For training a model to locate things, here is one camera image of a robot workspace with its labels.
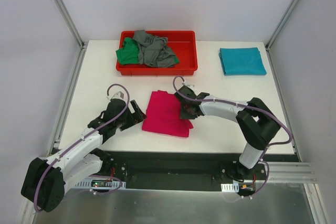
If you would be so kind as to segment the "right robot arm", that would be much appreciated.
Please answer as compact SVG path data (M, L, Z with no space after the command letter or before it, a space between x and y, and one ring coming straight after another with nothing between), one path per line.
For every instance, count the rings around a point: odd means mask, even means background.
M187 86L182 86L174 95L181 103L183 119L215 116L239 125L246 145L238 159L236 173L242 179L250 178L255 173L255 165L267 145L280 130L280 123L263 101L252 98L247 102L235 103L221 100L206 92L196 95Z

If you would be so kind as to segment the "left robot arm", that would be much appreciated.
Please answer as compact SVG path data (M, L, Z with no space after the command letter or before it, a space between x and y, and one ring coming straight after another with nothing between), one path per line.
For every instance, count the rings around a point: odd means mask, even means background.
M112 98L76 140L48 158L36 157L30 162L20 194L38 210L53 211L67 191L86 177L113 174L112 157L100 146L117 130L124 131L145 119L135 100L127 104Z

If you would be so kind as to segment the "magenta t shirt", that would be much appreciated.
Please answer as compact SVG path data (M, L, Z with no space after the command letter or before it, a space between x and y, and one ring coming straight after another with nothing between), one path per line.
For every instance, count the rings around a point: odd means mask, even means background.
M142 130L188 138L192 123L188 119L180 118L181 104L179 100L166 91L153 91L146 110L146 119L142 124Z

